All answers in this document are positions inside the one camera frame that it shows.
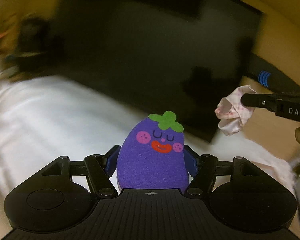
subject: purple sponge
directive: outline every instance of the purple sponge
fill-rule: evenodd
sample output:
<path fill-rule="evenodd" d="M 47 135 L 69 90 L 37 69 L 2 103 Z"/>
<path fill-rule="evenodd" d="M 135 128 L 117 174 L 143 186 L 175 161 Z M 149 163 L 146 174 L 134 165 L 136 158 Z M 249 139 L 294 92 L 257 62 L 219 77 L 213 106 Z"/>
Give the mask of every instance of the purple sponge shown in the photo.
<path fill-rule="evenodd" d="M 119 188 L 188 187 L 183 157 L 183 127 L 176 115 L 151 114 L 138 123 L 125 139 L 117 161 Z"/>

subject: closed eye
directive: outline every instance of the closed eye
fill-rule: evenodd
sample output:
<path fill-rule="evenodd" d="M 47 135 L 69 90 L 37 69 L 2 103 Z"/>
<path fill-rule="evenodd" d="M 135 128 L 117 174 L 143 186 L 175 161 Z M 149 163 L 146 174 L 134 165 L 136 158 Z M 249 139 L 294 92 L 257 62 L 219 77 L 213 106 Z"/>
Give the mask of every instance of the closed eye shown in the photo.
<path fill-rule="evenodd" d="M 162 133 L 160 133 L 160 136 L 155 136 L 154 132 L 155 132 L 155 130 L 153 130 L 153 133 L 152 133 L 152 135 L 153 135 L 154 138 L 161 138 L 162 137 Z"/>
<path fill-rule="evenodd" d="M 168 135 L 167 135 L 167 140 L 168 140 L 169 142 L 172 142 L 172 141 L 174 140 L 174 136 L 172 136 L 172 139 L 169 140 Z"/>

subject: crosshair marking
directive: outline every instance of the crosshair marking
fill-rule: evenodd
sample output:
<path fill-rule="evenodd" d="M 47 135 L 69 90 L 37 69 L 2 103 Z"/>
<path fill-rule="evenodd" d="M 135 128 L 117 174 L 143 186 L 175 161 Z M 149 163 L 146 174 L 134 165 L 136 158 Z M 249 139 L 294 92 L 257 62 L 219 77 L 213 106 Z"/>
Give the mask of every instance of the crosshair marking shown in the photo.
<path fill-rule="evenodd" d="M 153 191 L 149 191 L 146 193 L 147 195 L 149 195 L 150 197 L 154 196 L 156 193 L 154 193 Z"/>

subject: red mouth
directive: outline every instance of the red mouth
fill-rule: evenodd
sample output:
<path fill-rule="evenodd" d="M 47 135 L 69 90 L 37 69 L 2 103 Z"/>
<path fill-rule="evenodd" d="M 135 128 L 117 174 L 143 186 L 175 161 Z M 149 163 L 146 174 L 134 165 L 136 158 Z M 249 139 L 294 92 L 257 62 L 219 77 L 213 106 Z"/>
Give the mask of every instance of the red mouth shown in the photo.
<path fill-rule="evenodd" d="M 151 147 L 159 153 L 169 153 L 172 150 L 170 144 L 161 144 L 158 141 L 152 141 Z"/>

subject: pink cheek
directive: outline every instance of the pink cheek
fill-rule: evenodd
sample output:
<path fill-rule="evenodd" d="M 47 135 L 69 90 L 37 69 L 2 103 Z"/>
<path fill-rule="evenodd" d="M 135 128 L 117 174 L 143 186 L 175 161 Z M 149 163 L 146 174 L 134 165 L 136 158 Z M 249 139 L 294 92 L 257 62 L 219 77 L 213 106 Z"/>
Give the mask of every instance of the pink cheek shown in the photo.
<path fill-rule="evenodd" d="M 179 153 L 179 152 L 182 152 L 183 150 L 183 145 L 181 143 L 174 143 L 172 145 L 172 148 L 175 152 Z"/>
<path fill-rule="evenodd" d="M 140 131 L 137 133 L 136 139 L 139 143 L 146 144 L 146 143 L 150 142 L 151 136 L 148 132 Z"/>

